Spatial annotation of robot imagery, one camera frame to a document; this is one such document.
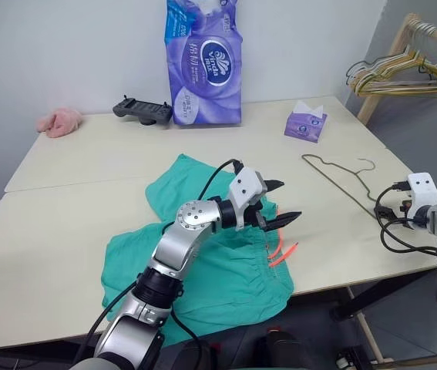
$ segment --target wooden rack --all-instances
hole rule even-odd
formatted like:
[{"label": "wooden rack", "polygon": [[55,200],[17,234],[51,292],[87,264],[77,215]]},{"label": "wooden rack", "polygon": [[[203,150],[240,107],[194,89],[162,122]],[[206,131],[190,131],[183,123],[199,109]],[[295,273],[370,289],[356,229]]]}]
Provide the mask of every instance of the wooden rack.
[{"label": "wooden rack", "polygon": [[[409,44],[410,39],[415,31],[415,27],[418,23],[415,20],[420,21],[420,17],[416,14],[410,13],[403,20],[402,27],[399,29],[396,34],[395,39],[389,49],[389,55],[392,56],[394,54],[399,54],[405,50],[405,47]],[[433,39],[437,40],[437,29],[429,36]],[[382,96],[369,96],[365,99],[364,104],[362,104],[362,108],[358,112],[357,118],[364,123],[368,124],[371,119],[372,113],[374,113],[376,107],[381,101]]]}]

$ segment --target purple plastic packaging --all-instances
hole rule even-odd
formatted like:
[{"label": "purple plastic packaging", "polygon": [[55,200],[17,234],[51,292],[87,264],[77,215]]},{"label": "purple plastic packaging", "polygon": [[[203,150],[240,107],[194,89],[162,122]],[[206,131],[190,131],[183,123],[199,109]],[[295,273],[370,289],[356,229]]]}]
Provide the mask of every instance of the purple plastic packaging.
[{"label": "purple plastic packaging", "polygon": [[240,123],[241,43],[237,0],[220,0],[203,14],[190,0],[167,0],[166,59],[173,120]]},{"label": "purple plastic packaging", "polygon": [[317,143],[326,117],[326,114],[319,118],[308,113],[292,113],[287,120],[285,135]]}]

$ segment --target white table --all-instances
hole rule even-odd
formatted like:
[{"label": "white table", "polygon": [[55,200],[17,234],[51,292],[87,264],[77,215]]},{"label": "white table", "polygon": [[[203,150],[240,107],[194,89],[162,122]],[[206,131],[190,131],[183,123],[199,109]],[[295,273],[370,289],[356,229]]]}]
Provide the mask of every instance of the white table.
[{"label": "white table", "polygon": [[[293,101],[244,105],[242,127],[169,131],[102,115],[61,139],[41,135],[0,204],[0,347],[88,331],[101,311],[107,242],[158,221],[144,189],[182,152],[213,165],[242,159],[265,179],[286,183],[271,199],[282,211],[303,211],[284,229],[286,247],[299,242],[287,259],[295,294],[436,266],[423,254],[384,249],[375,221],[300,155],[314,153],[354,169],[365,166],[357,158],[373,160],[377,169],[363,175],[373,196],[410,170],[335,98],[304,101],[324,104],[328,114],[319,144],[283,135]],[[323,170],[373,207],[349,174]],[[388,205],[397,207],[401,199],[391,194]],[[436,243],[426,233],[396,234],[414,244]]]}]

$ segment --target green cloth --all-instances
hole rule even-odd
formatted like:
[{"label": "green cloth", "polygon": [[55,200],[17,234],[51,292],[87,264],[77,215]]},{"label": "green cloth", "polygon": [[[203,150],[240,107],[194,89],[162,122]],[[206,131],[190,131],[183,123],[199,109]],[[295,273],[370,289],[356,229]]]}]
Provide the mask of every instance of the green cloth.
[{"label": "green cloth", "polygon": [[[144,270],[163,226],[175,220],[182,204],[197,199],[213,171],[213,167],[181,154],[168,171],[146,188],[146,198],[162,222],[113,237],[109,242],[102,272],[104,307]],[[221,171],[204,199],[216,195],[224,199],[233,178],[232,173]],[[266,198],[262,201],[262,214],[267,219],[274,218],[276,205]],[[274,251],[277,232],[267,233],[267,239]],[[239,232],[234,228],[222,230],[202,243],[183,285],[184,295],[175,301],[174,308],[179,319],[197,335],[271,318],[285,307],[294,289],[284,262],[268,267],[264,232],[257,227]],[[170,317],[163,333],[165,345],[189,339]]]}]

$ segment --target pink towel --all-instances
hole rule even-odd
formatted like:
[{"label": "pink towel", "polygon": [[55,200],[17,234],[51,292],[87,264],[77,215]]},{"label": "pink towel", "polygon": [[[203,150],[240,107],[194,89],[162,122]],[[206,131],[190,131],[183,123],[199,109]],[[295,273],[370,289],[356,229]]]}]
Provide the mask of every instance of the pink towel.
[{"label": "pink towel", "polygon": [[81,114],[71,108],[56,109],[50,116],[45,116],[36,124],[39,133],[45,132],[48,137],[60,137],[78,128],[82,121]]}]

